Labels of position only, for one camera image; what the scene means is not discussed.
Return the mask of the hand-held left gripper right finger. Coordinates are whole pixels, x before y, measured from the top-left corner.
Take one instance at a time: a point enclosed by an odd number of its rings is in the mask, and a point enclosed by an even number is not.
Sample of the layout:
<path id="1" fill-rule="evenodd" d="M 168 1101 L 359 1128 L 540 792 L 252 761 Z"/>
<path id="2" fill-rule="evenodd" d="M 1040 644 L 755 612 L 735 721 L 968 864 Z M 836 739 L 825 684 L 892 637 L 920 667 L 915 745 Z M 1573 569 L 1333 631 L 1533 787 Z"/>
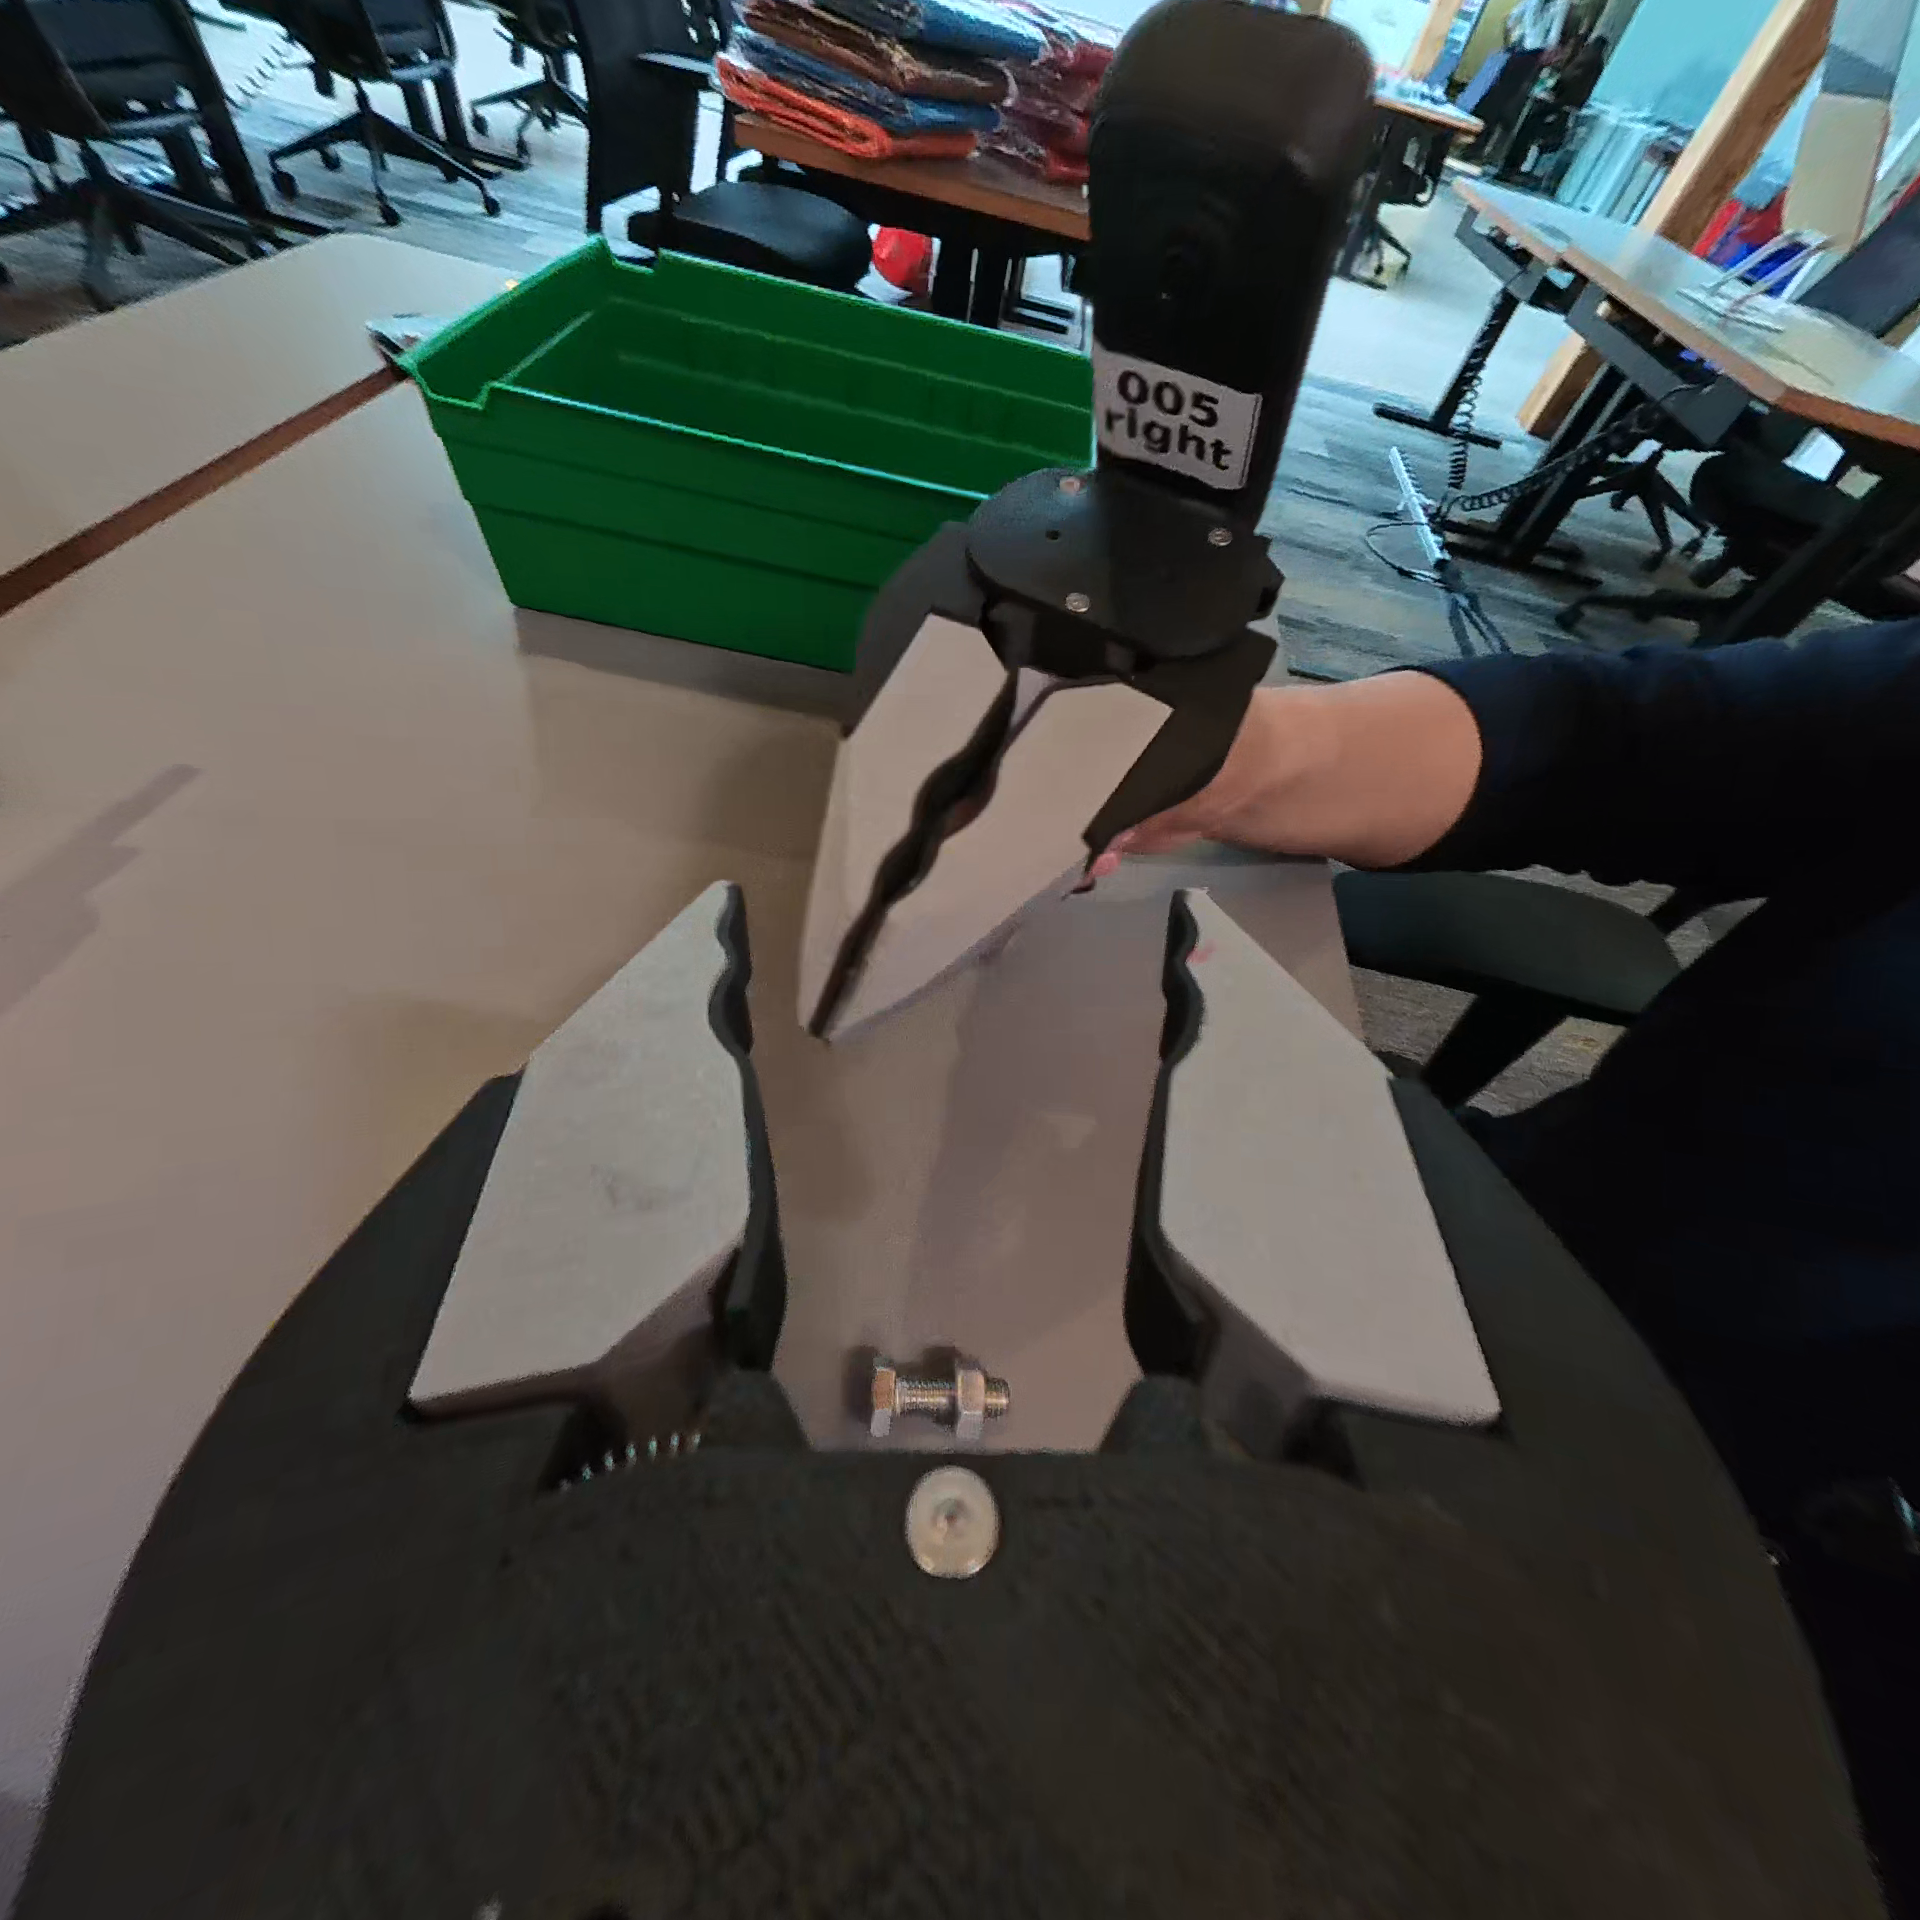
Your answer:
<path id="1" fill-rule="evenodd" d="M 1125 1337 L 1226 1432 L 1302 1432 L 1332 1405 L 1499 1424 L 1388 1085 L 1210 891 L 1175 891 Z"/>

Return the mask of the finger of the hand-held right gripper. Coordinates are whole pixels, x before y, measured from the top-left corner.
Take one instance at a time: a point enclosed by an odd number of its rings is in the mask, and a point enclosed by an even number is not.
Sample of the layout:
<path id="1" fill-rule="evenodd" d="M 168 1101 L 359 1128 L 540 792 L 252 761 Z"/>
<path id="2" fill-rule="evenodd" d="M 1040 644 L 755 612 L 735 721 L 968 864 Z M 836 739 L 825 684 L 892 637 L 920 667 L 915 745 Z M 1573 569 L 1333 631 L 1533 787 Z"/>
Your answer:
<path id="1" fill-rule="evenodd" d="M 1125 684 L 1050 687 L 1018 715 L 979 797 L 956 815 L 930 875 L 892 912 L 860 1024 L 920 998 L 1090 857 L 1088 829 L 1170 718 Z"/>
<path id="2" fill-rule="evenodd" d="M 863 1019 L 892 912 L 930 875 L 943 839 L 1005 744 L 1015 674 L 983 629 L 929 614 L 833 751 L 800 938 L 800 1024 L 833 1039 Z"/>

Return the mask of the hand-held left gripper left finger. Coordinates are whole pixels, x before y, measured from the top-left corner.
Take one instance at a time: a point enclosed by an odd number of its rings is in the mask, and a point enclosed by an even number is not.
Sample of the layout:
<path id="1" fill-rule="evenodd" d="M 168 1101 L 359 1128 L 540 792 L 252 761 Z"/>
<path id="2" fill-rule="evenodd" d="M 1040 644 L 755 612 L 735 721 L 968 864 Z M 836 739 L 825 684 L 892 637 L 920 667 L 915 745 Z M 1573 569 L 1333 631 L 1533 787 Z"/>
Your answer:
<path id="1" fill-rule="evenodd" d="M 786 1312 L 745 897 L 683 907 L 528 1057 L 423 1345 L 428 1418 L 696 1421 Z"/>

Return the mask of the green plastic bin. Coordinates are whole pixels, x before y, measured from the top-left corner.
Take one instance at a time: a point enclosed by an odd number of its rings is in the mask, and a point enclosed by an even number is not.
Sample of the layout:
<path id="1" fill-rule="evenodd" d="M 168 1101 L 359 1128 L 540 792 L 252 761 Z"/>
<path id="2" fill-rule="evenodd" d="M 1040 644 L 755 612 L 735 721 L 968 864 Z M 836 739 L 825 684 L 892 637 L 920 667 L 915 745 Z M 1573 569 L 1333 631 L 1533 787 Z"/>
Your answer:
<path id="1" fill-rule="evenodd" d="M 400 367 L 513 609 L 830 674 L 943 522 L 1093 449 L 1073 348 L 606 244 Z"/>

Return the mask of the silver hex bolt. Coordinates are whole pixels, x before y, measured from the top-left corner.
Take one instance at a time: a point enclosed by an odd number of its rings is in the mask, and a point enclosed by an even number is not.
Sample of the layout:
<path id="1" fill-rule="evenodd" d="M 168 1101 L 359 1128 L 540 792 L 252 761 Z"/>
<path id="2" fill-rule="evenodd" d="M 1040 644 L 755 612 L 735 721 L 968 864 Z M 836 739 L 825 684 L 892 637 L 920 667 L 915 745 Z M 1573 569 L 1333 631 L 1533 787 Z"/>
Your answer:
<path id="1" fill-rule="evenodd" d="M 952 1372 L 959 1361 L 983 1365 L 956 1348 L 943 1355 L 939 1365 L 930 1357 L 922 1365 L 898 1365 L 892 1357 L 873 1357 L 868 1369 L 868 1441 L 883 1444 L 900 1425 L 918 1424 L 956 1444 L 952 1437 Z"/>

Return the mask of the person's right forearm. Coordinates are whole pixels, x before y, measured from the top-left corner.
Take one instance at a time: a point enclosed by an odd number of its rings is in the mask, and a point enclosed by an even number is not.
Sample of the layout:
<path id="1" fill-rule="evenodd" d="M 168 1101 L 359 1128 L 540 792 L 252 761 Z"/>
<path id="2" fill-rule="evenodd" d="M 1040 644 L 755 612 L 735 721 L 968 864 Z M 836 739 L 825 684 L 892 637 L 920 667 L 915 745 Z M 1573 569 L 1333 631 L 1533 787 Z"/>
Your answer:
<path id="1" fill-rule="evenodd" d="M 1428 668 L 1476 787 L 1412 872 L 1550 868 L 1918 945 L 1918 621 Z"/>

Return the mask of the person's right hand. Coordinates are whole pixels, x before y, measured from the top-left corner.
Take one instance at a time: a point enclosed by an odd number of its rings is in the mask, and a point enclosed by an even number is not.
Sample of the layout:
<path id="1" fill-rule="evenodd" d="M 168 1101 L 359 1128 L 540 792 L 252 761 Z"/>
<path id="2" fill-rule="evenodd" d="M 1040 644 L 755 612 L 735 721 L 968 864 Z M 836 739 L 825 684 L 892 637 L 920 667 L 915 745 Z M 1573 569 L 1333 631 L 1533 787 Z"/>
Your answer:
<path id="1" fill-rule="evenodd" d="M 1442 681 L 1392 671 L 1339 687 L 1260 689 L 1219 772 L 1192 797 L 1119 829 L 1083 875 L 1219 844 L 1385 872 L 1432 851 L 1466 815 L 1483 734 Z"/>

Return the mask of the black office chair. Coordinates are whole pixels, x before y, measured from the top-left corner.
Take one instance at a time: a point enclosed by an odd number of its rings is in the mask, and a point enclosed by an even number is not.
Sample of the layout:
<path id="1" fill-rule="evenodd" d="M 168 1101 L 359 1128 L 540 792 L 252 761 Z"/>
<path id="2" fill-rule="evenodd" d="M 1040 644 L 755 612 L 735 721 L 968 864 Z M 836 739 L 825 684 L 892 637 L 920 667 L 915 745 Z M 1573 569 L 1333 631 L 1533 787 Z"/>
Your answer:
<path id="1" fill-rule="evenodd" d="M 460 124 L 456 42 L 442 4 L 222 4 L 252 27 L 273 28 L 323 104 L 336 115 L 263 158 L 273 215 L 300 231 L 300 168 L 330 181 L 356 155 L 366 202 L 383 229 L 400 229 L 395 175 L 418 172 L 462 188 L 486 221 L 500 217 L 500 177 L 513 158 L 480 149 Z"/>
<path id="2" fill-rule="evenodd" d="M 1332 897 L 1358 968 L 1466 995 L 1419 1068 L 1450 1112 L 1565 1019 L 1632 1025 L 1683 972 L 1650 918 L 1545 881 L 1343 868 Z"/>
<path id="3" fill-rule="evenodd" d="M 118 309 L 115 258 L 165 238 L 220 265 L 330 238 L 278 215 L 186 4 L 6 4 L 3 119 L 35 177 L 3 238 L 78 229 L 79 289 Z"/>
<path id="4" fill-rule="evenodd" d="M 792 184 L 723 175 L 693 188 L 699 99 L 715 85 L 715 61 L 693 49 L 678 4 L 568 4 L 565 12 L 589 88 L 589 238 L 599 238 L 606 208 L 656 194 L 653 208 L 628 211 L 626 238 L 642 251 L 858 291 L 870 265 L 870 231 L 846 207 Z"/>

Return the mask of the stack of folded colourful cloths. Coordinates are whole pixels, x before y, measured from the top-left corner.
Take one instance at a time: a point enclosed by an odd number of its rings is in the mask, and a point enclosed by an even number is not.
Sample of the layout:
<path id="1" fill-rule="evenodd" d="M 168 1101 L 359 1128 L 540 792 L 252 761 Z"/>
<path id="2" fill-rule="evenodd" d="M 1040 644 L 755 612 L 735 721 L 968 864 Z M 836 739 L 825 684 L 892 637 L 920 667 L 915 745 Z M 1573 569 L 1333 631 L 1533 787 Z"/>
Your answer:
<path id="1" fill-rule="evenodd" d="M 1083 187 L 1119 35 L 1050 4 L 740 4 L 735 109 L 858 159 L 988 158 Z"/>

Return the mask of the white power strip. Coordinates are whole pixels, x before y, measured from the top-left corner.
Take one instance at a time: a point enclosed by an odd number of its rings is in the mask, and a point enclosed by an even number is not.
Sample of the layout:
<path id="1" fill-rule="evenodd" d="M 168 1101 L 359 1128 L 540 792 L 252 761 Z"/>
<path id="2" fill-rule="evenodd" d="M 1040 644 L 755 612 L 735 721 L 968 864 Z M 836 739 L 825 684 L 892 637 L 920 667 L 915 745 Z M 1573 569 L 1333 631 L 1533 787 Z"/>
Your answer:
<path id="1" fill-rule="evenodd" d="M 1405 525 L 1415 534 L 1419 557 L 1426 559 L 1428 579 L 1433 585 L 1450 589 L 1456 569 L 1450 564 L 1450 551 L 1445 548 L 1445 539 L 1433 521 L 1433 508 L 1428 505 L 1428 497 L 1422 495 L 1416 475 L 1405 464 L 1399 447 L 1388 447 L 1385 464 L 1398 485 L 1399 525 Z"/>

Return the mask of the wooden support post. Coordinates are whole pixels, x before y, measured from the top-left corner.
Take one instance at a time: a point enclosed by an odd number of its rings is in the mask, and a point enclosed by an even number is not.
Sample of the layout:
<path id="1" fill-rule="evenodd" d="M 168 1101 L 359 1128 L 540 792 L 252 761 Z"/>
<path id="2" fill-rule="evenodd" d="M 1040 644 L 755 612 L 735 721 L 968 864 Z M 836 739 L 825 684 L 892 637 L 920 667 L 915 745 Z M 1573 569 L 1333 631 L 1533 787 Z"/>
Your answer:
<path id="1" fill-rule="evenodd" d="M 1638 238 L 1663 238 L 1692 251 L 1716 208 L 1750 172 L 1765 139 L 1816 78 L 1828 54 L 1835 18 L 1842 4 L 1775 4 L 1758 35 L 1716 91 L 1700 129 L 1683 147 L 1666 184 L 1653 192 Z M 1815 99 L 1803 131 L 1803 158 L 1793 192 L 1808 211 L 1838 211 L 1856 199 L 1865 217 L 1878 192 L 1878 152 L 1862 147 L 1865 131 L 1886 131 L 1886 117 L 1869 117 L 1870 104 Z"/>

